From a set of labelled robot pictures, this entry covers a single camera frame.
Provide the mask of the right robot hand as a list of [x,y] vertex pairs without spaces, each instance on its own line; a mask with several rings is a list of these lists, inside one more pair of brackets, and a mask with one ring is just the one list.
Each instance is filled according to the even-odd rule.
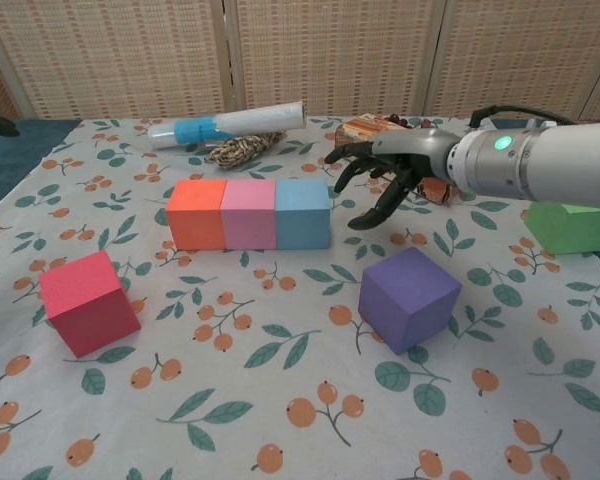
[[386,173],[394,175],[375,206],[350,220],[348,227],[364,231],[384,223],[425,178],[436,178],[452,185],[454,181],[447,171],[447,160],[460,140],[455,134],[435,128],[400,129],[382,131],[367,141],[334,148],[325,157],[327,164],[343,158],[351,160],[334,186],[336,193],[344,190],[353,177],[365,172],[373,178]]

